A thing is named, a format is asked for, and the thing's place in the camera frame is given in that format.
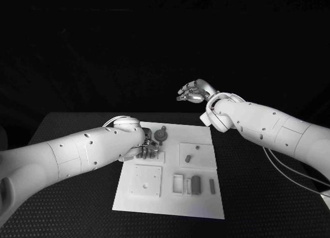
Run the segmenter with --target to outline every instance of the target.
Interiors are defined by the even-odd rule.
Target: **black background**
[[[330,1],[0,4],[0,124],[28,144],[49,112],[205,112],[221,92],[330,127]]]

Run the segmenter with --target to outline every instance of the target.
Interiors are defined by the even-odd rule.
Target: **rectangular slot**
[[[183,195],[183,175],[173,175],[172,193]]]
[[[186,179],[186,196],[192,195],[192,180]]]

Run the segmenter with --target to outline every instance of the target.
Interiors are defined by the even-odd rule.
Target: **black table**
[[[196,113],[51,113],[29,144],[97,128],[119,115],[130,115],[142,121],[204,126]],[[247,141],[237,130],[227,133],[214,127],[211,130],[225,220],[113,211],[123,168],[123,163],[114,162],[39,191],[6,222],[0,238],[330,238],[330,211],[322,197],[287,180],[263,148]],[[299,161],[276,154],[305,173]],[[284,172],[316,189],[307,178]]]

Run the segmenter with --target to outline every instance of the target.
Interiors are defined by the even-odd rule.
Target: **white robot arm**
[[[119,118],[100,127],[39,144],[0,151],[0,227],[26,199],[57,182],[127,161],[159,145],[136,118]]]
[[[330,129],[307,123],[280,110],[221,93],[202,79],[179,91],[179,101],[208,101],[201,119],[207,126],[227,132],[237,129],[260,146],[292,156],[316,168],[330,180]]]

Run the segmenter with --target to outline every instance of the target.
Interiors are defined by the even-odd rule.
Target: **white cable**
[[[274,162],[271,161],[271,158],[270,158],[270,156],[269,156],[269,153],[267,153],[267,151],[266,151],[266,148],[263,148],[263,149],[264,149],[264,152],[266,152],[266,154],[267,154],[267,157],[269,157],[269,160],[270,160],[271,164],[274,165],[274,167],[277,168],[277,170],[280,171],[280,173],[286,176],[286,178],[287,178],[293,183],[296,183],[299,186],[302,186],[303,188],[306,188],[309,191],[312,191],[312,192],[315,192],[315,193],[318,193],[318,194],[320,194],[320,195],[323,195],[323,196],[326,196],[326,197],[330,198],[329,195],[326,195],[325,193],[318,192],[318,191],[315,191],[313,189],[310,189],[309,187],[300,185],[296,181],[293,181],[293,180],[287,177],[287,175],[281,172],[281,170],[280,170],[279,167],[276,166]]]
[[[303,174],[302,172],[299,172],[299,171],[296,171],[294,169],[292,169],[287,165],[284,165],[284,163],[279,160],[279,158],[276,157],[276,155],[274,155],[274,153],[273,153],[271,150],[270,150],[270,152],[271,152],[271,154],[273,154],[276,160],[279,161],[279,163],[280,163],[287,169],[290,169],[290,170],[292,170],[293,172],[296,172],[297,174],[303,175],[305,177],[313,179],[315,181],[320,182],[322,184],[325,184],[326,186],[330,187],[330,184],[328,184],[326,182],[320,181],[319,179],[310,177],[309,175]]]
[[[107,127],[117,119],[120,119],[120,118],[130,118],[130,116],[117,116],[117,117],[114,117],[104,125],[103,125],[103,127]]]

